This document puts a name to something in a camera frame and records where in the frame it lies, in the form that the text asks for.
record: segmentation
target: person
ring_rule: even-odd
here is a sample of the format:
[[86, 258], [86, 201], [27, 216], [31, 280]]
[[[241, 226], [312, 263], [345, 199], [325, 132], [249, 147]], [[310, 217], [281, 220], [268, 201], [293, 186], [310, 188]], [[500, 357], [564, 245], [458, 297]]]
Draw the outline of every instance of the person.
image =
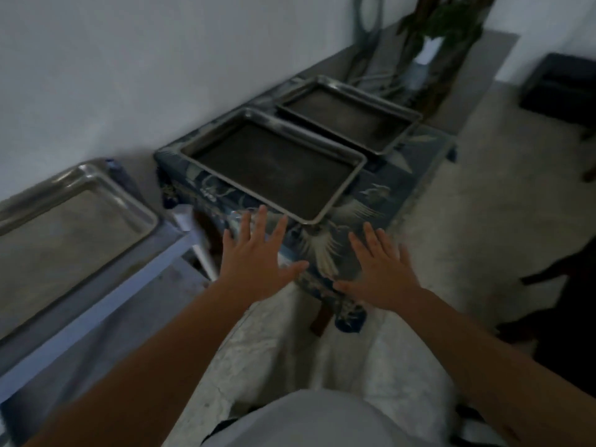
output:
[[[287, 218], [268, 239], [265, 218], [266, 209], [261, 207], [253, 233], [249, 214], [243, 216], [236, 240], [226, 231], [220, 278], [90, 391], [51, 417], [26, 445], [160, 446], [244, 311], [308, 267], [307, 262], [278, 267]], [[356, 282], [336, 282], [338, 291], [402, 317], [461, 393], [510, 445], [596, 445], [596, 401], [592, 397], [422, 288], [405, 247], [395, 250], [385, 232], [373, 231], [368, 223], [363, 230], [366, 246], [350, 234], [362, 277]], [[246, 415], [204, 445], [419, 444], [355, 396], [298, 391]]]

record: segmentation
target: rectangular tray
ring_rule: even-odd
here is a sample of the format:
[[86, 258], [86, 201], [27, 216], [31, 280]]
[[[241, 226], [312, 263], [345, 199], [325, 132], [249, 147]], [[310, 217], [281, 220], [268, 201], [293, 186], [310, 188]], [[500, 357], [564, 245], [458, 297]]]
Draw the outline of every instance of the rectangular tray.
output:
[[302, 224], [320, 222], [367, 161], [253, 108], [231, 113], [173, 152]]
[[282, 94], [277, 109], [285, 119], [376, 156], [390, 153], [422, 119], [417, 111], [324, 75]]
[[142, 240], [158, 222], [89, 163], [0, 202], [0, 339]]

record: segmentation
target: white shirt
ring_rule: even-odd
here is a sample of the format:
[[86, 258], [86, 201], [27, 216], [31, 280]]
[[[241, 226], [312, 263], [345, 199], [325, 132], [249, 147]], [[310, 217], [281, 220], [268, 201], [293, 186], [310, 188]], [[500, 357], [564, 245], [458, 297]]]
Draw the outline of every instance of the white shirt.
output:
[[298, 391], [250, 413], [204, 447], [421, 447], [389, 417], [338, 391]]

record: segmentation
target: forearm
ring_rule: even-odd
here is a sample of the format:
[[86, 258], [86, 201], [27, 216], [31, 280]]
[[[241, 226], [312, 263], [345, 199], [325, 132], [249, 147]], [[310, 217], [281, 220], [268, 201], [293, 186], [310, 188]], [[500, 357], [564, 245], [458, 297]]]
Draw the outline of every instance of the forearm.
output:
[[27, 445], [159, 447], [247, 309], [237, 296], [214, 283]]
[[396, 299], [453, 381], [511, 445], [594, 445], [596, 400], [420, 290]]

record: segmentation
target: person's left hand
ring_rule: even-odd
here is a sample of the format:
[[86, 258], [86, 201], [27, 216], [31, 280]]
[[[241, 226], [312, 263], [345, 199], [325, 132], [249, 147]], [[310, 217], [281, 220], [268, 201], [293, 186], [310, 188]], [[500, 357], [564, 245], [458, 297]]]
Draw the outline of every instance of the person's left hand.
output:
[[267, 208], [259, 207], [255, 230], [250, 233], [250, 213], [242, 216], [240, 234], [234, 241], [228, 229], [223, 233], [223, 259], [219, 281], [234, 287], [249, 304], [273, 296], [308, 268], [305, 260], [279, 268], [277, 253], [286, 233], [288, 217], [284, 215], [265, 241]]

